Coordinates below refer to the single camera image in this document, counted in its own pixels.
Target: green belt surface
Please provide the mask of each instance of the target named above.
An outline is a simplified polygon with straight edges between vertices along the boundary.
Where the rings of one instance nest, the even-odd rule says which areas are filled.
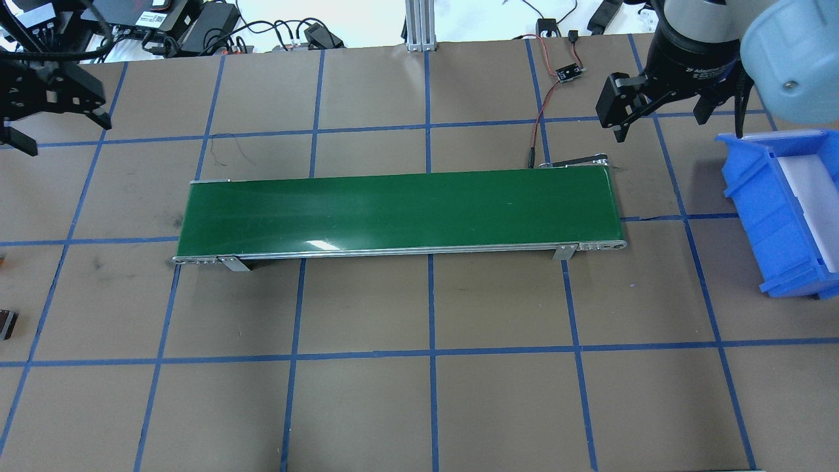
[[[602,165],[209,181],[191,186],[175,261],[549,249],[621,240]]]

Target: white floor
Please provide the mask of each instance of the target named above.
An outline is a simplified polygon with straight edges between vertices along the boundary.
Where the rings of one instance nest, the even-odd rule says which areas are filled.
[[[569,29],[589,34],[588,20],[597,10],[601,0],[577,0],[577,9],[560,24],[563,35]],[[560,19],[574,7],[575,0],[531,0],[547,18]],[[405,18],[401,0],[317,0],[290,2],[277,0],[239,0],[242,16],[249,22],[255,20],[303,19],[314,17],[323,20],[347,47],[361,48],[397,45]],[[654,14],[638,15],[640,6],[623,5],[609,25],[606,34],[646,33],[655,28]],[[489,41],[511,39],[535,30],[537,13],[521,0],[436,0],[435,32],[442,41]],[[273,33],[253,34],[243,31],[242,38],[255,52],[266,52],[278,45]],[[92,49],[99,44],[98,37],[91,42]],[[6,45],[0,39],[0,45]],[[107,62],[122,60],[158,59],[140,49],[138,41],[123,41],[107,58]]]

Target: black cable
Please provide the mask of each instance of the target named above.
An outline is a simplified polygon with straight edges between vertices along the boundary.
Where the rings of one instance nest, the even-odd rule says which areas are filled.
[[[239,49],[239,53],[247,54],[248,53],[248,44],[245,43],[245,40],[242,39],[242,36],[236,37],[236,47]]]
[[[235,4],[236,4],[236,10],[238,10],[238,12],[239,12],[239,19],[241,19],[241,20],[242,20],[242,23],[244,23],[244,24],[245,24],[245,26],[247,26],[247,27],[248,27],[248,31],[250,31],[251,33],[255,33],[255,34],[264,33],[264,31],[257,31],[257,30],[255,30],[255,29],[251,28],[250,26],[248,26],[248,25],[249,25],[249,23],[248,23],[248,21],[245,19],[245,17],[243,17],[243,16],[242,16],[242,9],[241,9],[241,8],[239,8],[239,0],[236,0]]]
[[[556,22],[556,24],[562,23],[562,20],[568,18],[568,15],[574,13],[574,10],[576,10],[576,6],[577,6],[577,0],[574,0],[574,7],[571,10],[568,10],[568,13],[566,13],[564,17],[560,18],[560,21]]]
[[[541,18],[544,18],[544,17],[545,17],[545,16],[542,14],[542,12],[540,12],[540,11],[539,11],[539,9],[538,9],[538,8],[536,8],[536,7],[534,7],[533,5],[531,5],[531,4],[530,4],[530,2],[528,2],[527,0],[522,0],[522,2],[523,2],[525,5],[527,5],[528,7],[531,7],[531,8],[533,9],[533,11],[535,11],[536,13],[538,13],[538,14],[539,14],[539,16],[540,16]]]
[[[289,26],[289,23],[291,21],[294,21],[294,20],[283,21],[281,19],[278,19],[277,21],[274,22],[274,27],[276,28],[277,26],[280,26],[281,24],[283,26],[285,26],[285,28],[289,31],[289,40],[294,41],[294,34],[291,32],[291,27]]]
[[[48,60],[57,60],[57,61],[71,61],[71,60],[85,60],[85,59],[96,59],[97,57],[101,57],[102,55],[106,54],[111,48],[113,47],[113,33],[111,32],[111,26],[105,21],[104,17],[102,17],[102,13],[99,11],[99,8],[96,8],[93,5],[91,0],[80,0],[81,3],[91,10],[93,16],[96,17],[96,21],[99,22],[99,25],[102,27],[102,32],[105,33],[105,37],[107,38],[107,43],[102,46],[101,48],[97,48],[96,50],[87,51],[87,52],[78,52],[78,53],[42,53],[42,52],[31,52],[31,51],[24,51],[24,52],[9,52],[0,48],[0,59],[12,59],[12,60],[40,60],[40,61],[48,61]],[[0,3],[3,4],[3,8],[0,10],[5,9],[8,11],[8,7],[6,6],[5,0],[0,0]]]
[[[268,26],[270,26],[271,28],[264,29],[264,30],[262,30],[262,31],[257,31],[256,33],[257,33],[257,34],[267,33],[268,31],[273,30],[273,31],[277,34],[277,39],[279,40],[280,45],[282,45],[282,46],[283,46],[283,49],[285,49],[285,50],[289,50],[289,49],[288,49],[288,47],[286,47],[285,42],[283,42],[283,37],[282,37],[282,35],[279,33],[279,30],[277,29],[277,27],[276,27],[276,26],[274,26],[274,24],[273,24],[273,23],[270,23],[270,22],[268,22],[268,21],[264,21],[264,20],[259,19],[259,20],[257,20],[257,21],[252,21],[251,23],[246,24],[246,25],[244,25],[244,26],[242,26],[242,27],[236,28],[236,29],[234,29],[233,31],[231,31],[231,32],[230,32],[230,33],[228,33],[228,34],[225,34],[225,35],[223,35],[223,36],[218,37],[218,39],[216,39],[216,41],[215,41],[214,43],[212,43],[211,45],[207,46],[207,47],[206,47],[206,48],[205,48],[205,49],[204,49],[204,50],[203,50],[200,54],[198,54],[198,55],[207,55],[207,54],[210,54],[210,53],[211,53],[211,52],[212,52],[212,51],[213,51],[216,47],[220,46],[220,45],[219,45],[219,43],[220,43],[221,41],[227,41],[227,40],[229,40],[229,39],[230,39],[230,38],[231,38],[234,34],[239,33],[239,32],[241,32],[241,31],[244,31],[244,30],[245,30],[245,29],[247,29],[249,26],[253,26],[254,24],[267,24]]]

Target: robotic arm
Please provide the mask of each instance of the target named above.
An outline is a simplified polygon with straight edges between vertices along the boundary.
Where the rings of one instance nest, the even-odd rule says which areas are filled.
[[[23,46],[23,52],[0,48],[0,144],[10,144],[29,155],[38,154],[35,140],[12,128],[8,122],[40,112],[84,114],[104,129],[111,128],[111,118],[102,109],[105,92],[102,83],[73,61],[93,59],[113,46],[111,28],[90,0],[91,8],[102,26],[106,43],[83,53],[53,53],[33,37],[0,0],[0,26]]]
[[[699,97],[705,124],[735,98],[743,136],[748,96],[795,123],[839,119],[839,2],[836,0],[653,0],[659,15],[639,76],[616,72],[603,86],[597,116],[618,142],[629,125],[669,102]]]

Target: metal bracket post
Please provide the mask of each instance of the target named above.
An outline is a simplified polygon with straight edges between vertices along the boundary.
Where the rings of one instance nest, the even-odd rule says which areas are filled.
[[[554,260],[569,260],[576,252],[577,244],[562,244],[556,248]]]
[[[437,50],[434,34],[434,0],[405,0],[408,51]]]
[[[250,272],[251,270],[235,255],[222,255],[218,260],[233,272]]]

